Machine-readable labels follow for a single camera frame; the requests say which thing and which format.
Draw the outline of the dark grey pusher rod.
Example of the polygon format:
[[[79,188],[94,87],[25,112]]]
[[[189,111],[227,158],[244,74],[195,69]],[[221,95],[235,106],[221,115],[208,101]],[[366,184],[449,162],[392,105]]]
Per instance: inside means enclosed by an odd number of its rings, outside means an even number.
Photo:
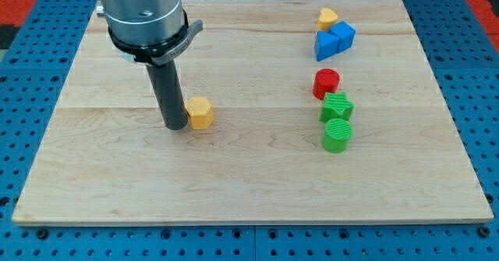
[[[183,129],[188,117],[175,62],[170,61],[160,67],[148,65],[147,73],[166,128]]]

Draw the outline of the black clamp with grey lever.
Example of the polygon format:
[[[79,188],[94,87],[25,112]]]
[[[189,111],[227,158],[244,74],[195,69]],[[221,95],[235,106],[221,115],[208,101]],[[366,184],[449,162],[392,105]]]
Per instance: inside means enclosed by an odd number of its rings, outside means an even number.
[[[118,39],[111,28],[108,33],[119,55],[132,63],[145,63],[152,66],[163,66],[180,56],[191,44],[193,38],[203,30],[203,22],[189,24],[186,11],[183,11],[185,24],[176,34],[162,39],[158,44],[133,45]]]

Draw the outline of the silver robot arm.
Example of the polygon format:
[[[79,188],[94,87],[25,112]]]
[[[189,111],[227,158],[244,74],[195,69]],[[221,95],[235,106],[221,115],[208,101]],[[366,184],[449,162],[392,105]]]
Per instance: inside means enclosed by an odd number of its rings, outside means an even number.
[[[182,0],[101,0],[108,33],[119,54],[146,66],[161,117],[167,129],[188,122],[175,58],[203,30],[190,23]]]

